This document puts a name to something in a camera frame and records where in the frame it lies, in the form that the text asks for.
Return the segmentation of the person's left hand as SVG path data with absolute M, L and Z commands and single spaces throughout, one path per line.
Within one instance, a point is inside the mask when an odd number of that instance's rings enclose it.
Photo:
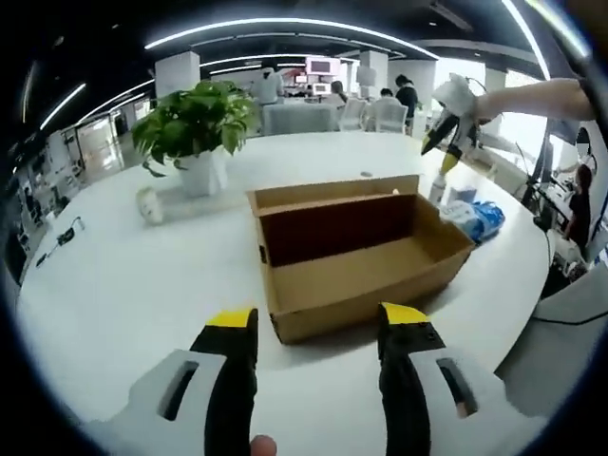
M 257 435 L 250 442 L 251 456 L 276 456 L 276 441 L 268 435 Z

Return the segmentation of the person's right hand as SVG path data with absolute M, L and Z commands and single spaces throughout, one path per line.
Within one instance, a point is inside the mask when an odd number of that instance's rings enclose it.
M 490 123 L 504 112 L 505 96 L 502 90 L 487 92 L 475 99 L 473 115 L 477 125 Z

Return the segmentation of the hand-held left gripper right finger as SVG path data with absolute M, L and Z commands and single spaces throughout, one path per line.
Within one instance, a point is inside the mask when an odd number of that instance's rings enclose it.
M 377 342 L 388 455 L 515 453 L 504 383 L 448 347 L 424 313 L 381 303 Z

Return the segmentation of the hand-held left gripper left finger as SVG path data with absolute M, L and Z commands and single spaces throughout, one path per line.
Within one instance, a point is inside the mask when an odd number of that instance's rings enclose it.
M 258 312 L 222 311 L 188 351 L 131 388 L 127 434 L 145 455 L 247 455 L 257 393 Z

